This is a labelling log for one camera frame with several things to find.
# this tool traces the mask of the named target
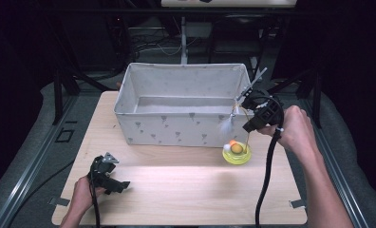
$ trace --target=human hand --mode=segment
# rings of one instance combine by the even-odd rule
[[[73,190],[71,202],[71,206],[73,206],[72,209],[85,212],[91,207],[93,201],[91,198],[90,188],[90,180],[87,176],[81,177],[78,181],[75,182],[75,188]],[[95,191],[96,197],[98,198],[102,193],[105,192],[105,189],[102,187],[97,187]]]
[[[93,204],[90,189],[91,186],[87,176],[81,177],[75,182],[72,201],[60,227],[78,227],[82,216]],[[105,189],[102,187],[97,187],[95,191],[96,197],[99,197],[105,192]]]
[[[312,155],[311,152],[319,151],[316,145],[315,135],[306,111],[293,105],[285,110],[284,131],[278,141],[283,147],[293,152],[303,164]],[[276,125],[266,126],[258,132],[272,136]]]

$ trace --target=black cable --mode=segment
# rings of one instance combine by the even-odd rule
[[[173,44],[177,44],[177,45],[180,44],[180,42],[177,39],[167,36],[167,37],[162,37],[158,40],[154,40],[154,41],[150,41],[150,42],[144,41],[144,42],[142,42],[140,47],[135,47],[134,51],[138,52],[138,51],[145,50],[149,47],[165,46],[169,43],[173,43]]]
[[[94,184],[94,176],[93,176],[93,165],[90,167],[90,194],[91,200],[94,206],[94,214],[96,215],[96,227],[100,228],[100,211],[99,211],[99,204],[97,203],[97,196],[96,196],[96,186]]]
[[[268,190],[269,182],[271,179],[273,152],[274,152],[274,148],[276,146],[277,141],[280,139],[280,134],[282,133],[282,130],[283,130],[283,123],[284,123],[284,118],[285,118],[283,108],[276,99],[274,99],[273,97],[268,97],[268,96],[259,96],[259,97],[256,97],[255,99],[260,99],[260,98],[264,98],[264,99],[267,99],[269,101],[276,103],[279,107],[279,114],[281,118],[279,119],[279,123],[277,124],[277,128],[274,131],[271,143],[268,148],[268,154],[266,157],[265,178],[264,178],[264,182],[262,185],[261,193],[259,195],[258,203],[256,204],[256,209],[255,209],[255,227],[256,228],[260,227],[259,215],[260,215],[262,202],[263,202],[263,199],[265,198],[266,192]]]
[[[40,190],[41,187],[43,187],[48,181],[51,181],[52,178],[54,178],[55,176],[57,176],[59,173],[61,173],[62,171],[64,171],[66,168],[68,168],[72,163],[74,163],[75,160],[72,160],[70,163],[68,163],[66,166],[64,166],[63,168],[61,168],[60,170],[58,170],[57,172],[55,172],[54,174],[52,174],[51,176],[49,176],[49,178],[47,178],[46,180],[44,180],[40,185],[38,185],[29,195],[28,197],[26,197],[23,201],[22,201],[22,204],[20,204],[19,208],[17,208],[16,212],[14,213],[13,217],[10,219],[10,222],[9,222],[9,225],[8,227],[11,227],[11,225],[13,224],[13,221],[14,219],[16,218],[17,214],[19,214],[20,210],[23,208],[23,206],[25,206],[25,204],[28,202],[28,200],[30,200],[30,198],[38,191]]]

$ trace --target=forearm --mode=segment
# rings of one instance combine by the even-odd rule
[[[64,216],[61,222],[61,228],[76,228],[79,226],[79,223],[82,220],[85,212],[75,211],[72,208],[69,208],[68,212]]]
[[[302,161],[307,186],[309,226],[353,227],[348,212],[334,188],[320,152]]]

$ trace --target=finger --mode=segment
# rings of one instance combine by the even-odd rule
[[[261,133],[262,135],[269,135],[269,136],[272,136],[274,131],[276,129],[276,125],[272,125],[272,126],[265,126],[261,129],[258,129],[257,131],[259,133]]]
[[[97,187],[96,188],[96,195],[99,196],[105,192],[105,188],[103,187]]]
[[[304,110],[304,109],[301,109],[301,113],[302,113],[304,116],[309,116],[309,115],[307,114],[306,110]]]

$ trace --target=metal frame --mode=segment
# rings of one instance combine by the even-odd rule
[[[102,14],[102,15],[122,15],[122,16],[220,16],[226,14],[257,14],[276,15],[290,18],[321,19],[331,18],[339,15],[339,9],[332,11],[325,10],[294,10],[294,9],[262,9],[262,8],[161,8],[161,9],[34,9],[46,15],[58,14]]]
[[[69,96],[69,99],[65,103],[64,107],[64,117],[70,112],[77,99],[78,97],[76,96]],[[31,159],[28,167],[26,167],[19,181],[16,183],[15,187],[10,193],[10,196],[8,197],[8,200],[0,211],[0,227],[8,227],[10,221],[13,219],[16,210],[19,209],[23,199],[28,193],[29,188],[33,184],[33,181],[37,177],[38,172],[46,160],[49,147],[54,142],[55,135],[61,131],[61,126],[64,121],[65,118],[62,118],[59,120],[57,125],[53,125],[51,129],[49,129],[40,150],[37,152],[35,157]]]
[[[304,110],[307,111],[307,113],[311,113],[312,107],[309,101],[301,99],[300,105],[304,108]],[[348,182],[346,181],[346,178],[343,175],[337,160],[335,159],[335,156],[329,146],[324,132],[320,127],[316,127],[315,123],[313,123],[313,125],[315,138],[317,140],[318,147],[322,155],[324,156],[324,160],[329,171],[330,178],[333,184],[335,185],[336,190],[338,191],[338,194],[342,199],[342,202],[348,210],[348,215],[350,216],[350,219],[353,222],[354,227],[368,228],[367,221],[359,207],[357,199],[354,197],[353,192],[348,186]]]

